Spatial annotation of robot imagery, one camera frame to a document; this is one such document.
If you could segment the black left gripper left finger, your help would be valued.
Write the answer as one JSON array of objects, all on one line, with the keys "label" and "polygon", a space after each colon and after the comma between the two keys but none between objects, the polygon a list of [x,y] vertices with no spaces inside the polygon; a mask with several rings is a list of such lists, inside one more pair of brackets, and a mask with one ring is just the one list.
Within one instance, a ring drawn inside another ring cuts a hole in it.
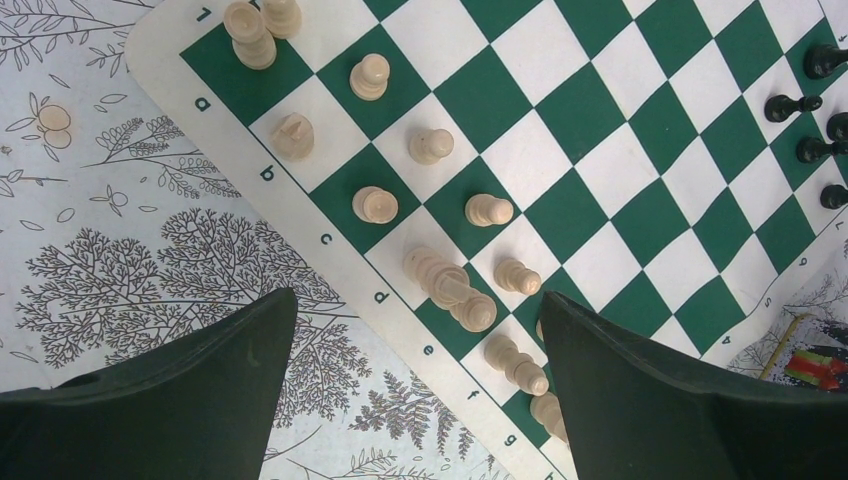
[{"label": "black left gripper left finger", "polygon": [[297,320],[279,288],[52,389],[1,396],[5,479],[256,479]]}]

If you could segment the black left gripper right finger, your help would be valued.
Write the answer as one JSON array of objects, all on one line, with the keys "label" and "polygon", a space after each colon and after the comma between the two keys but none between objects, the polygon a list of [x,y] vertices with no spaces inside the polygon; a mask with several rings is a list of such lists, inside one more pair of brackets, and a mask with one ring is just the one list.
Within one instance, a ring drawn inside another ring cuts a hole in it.
[{"label": "black left gripper right finger", "polygon": [[843,479],[847,365],[821,388],[747,377],[548,291],[546,353],[582,479]]}]

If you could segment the black rook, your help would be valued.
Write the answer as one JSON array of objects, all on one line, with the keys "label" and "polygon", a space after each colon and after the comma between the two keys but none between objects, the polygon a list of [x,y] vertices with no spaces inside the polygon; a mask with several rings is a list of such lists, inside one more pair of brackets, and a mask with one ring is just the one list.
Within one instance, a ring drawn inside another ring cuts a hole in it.
[{"label": "black rook", "polygon": [[840,49],[836,45],[814,45],[805,53],[803,71],[810,79],[827,78],[847,62],[847,55],[847,49]]}]

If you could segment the black bishop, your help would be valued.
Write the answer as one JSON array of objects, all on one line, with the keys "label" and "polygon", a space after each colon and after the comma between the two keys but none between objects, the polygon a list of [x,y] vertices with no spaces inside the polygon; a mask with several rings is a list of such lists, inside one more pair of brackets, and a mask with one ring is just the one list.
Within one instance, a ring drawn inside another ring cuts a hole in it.
[{"label": "black bishop", "polygon": [[829,118],[826,124],[826,134],[832,141],[848,139],[848,113],[840,112]]}]

